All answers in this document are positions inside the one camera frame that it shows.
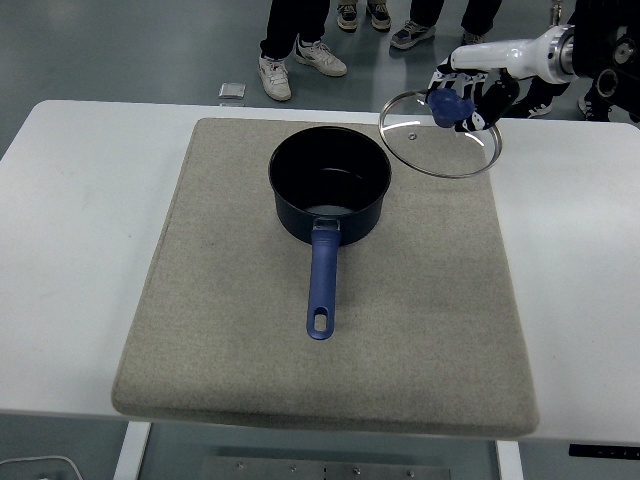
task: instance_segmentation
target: saucepan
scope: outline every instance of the saucepan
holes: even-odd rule
[[[366,135],[320,126],[286,138],[269,162],[278,218],[294,237],[311,244],[307,333],[334,332],[338,249],[375,227],[391,182],[385,151]]]

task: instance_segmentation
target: small metal object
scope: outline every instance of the small metal object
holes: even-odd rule
[[[223,83],[220,87],[218,98],[235,98],[240,100],[244,97],[245,88],[246,85],[244,83]]]
[[[562,0],[551,0],[551,18],[549,27],[557,27],[562,16]]]
[[[636,54],[634,45],[629,40],[625,40],[620,43],[615,52],[613,52],[613,58],[618,65],[624,65],[629,60],[633,59]]]

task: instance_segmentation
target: robotic arm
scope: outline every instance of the robotic arm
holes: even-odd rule
[[[473,114],[456,123],[460,131],[490,128],[517,99],[518,80],[538,76],[548,83],[578,77],[596,80],[606,101],[640,117],[640,6],[636,0],[577,0],[575,26],[557,25],[561,0],[552,2],[552,23],[533,40],[511,40],[459,47],[436,69],[428,92],[452,88],[462,80],[463,95],[475,103]],[[627,27],[619,34],[620,27]],[[500,79],[485,93],[488,73]]]

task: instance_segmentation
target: white sneaker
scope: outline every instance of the white sneaker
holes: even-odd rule
[[[258,60],[258,74],[262,79],[262,86],[274,100],[284,102],[291,98],[287,68],[284,60],[271,60],[262,58]]]
[[[320,72],[329,77],[341,77],[347,73],[347,66],[342,63],[336,56],[331,53],[320,40],[313,42],[308,47],[300,44],[300,40],[296,40],[296,51],[294,58],[296,62],[302,65],[311,65],[316,67]]]

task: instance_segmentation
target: black pants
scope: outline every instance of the black pants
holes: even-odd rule
[[[320,40],[330,7],[331,0],[272,0],[262,54],[276,60],[287,57],[298,34],[305,42]]]
[[[502,0],[469,0],[462,17],[462,28],[474,35],[484,35],[493,27],[501,3]],[[444,0],[411,0],[411,20],[431,27],[438,21],[443,5]]]

